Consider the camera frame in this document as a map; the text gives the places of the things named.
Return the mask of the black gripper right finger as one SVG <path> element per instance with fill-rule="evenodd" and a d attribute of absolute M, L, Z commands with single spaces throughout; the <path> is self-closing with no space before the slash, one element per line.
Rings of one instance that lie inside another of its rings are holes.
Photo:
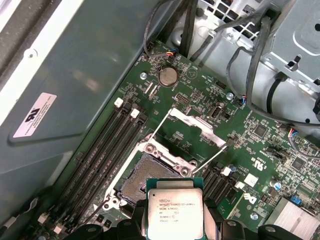
<path fill-rule="evenodd" d="M 204 232 L 209 240 L 284 240 L 285 231 L 263 225 L 254 232 L 236 220 L 224 219 L 217 208 L 204 208 Z"/>

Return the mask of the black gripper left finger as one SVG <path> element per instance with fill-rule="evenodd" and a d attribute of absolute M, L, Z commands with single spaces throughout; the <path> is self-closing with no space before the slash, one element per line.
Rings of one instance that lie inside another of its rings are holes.
<path fill-rule="evenodd" d="M 146 200 L 136 203 L 132 217 L 120 221 L 115 227 L 104 231 L 97 224 L 85 224 L 73 232 L 74 240 L 146 240 L 142 234 Z"/>

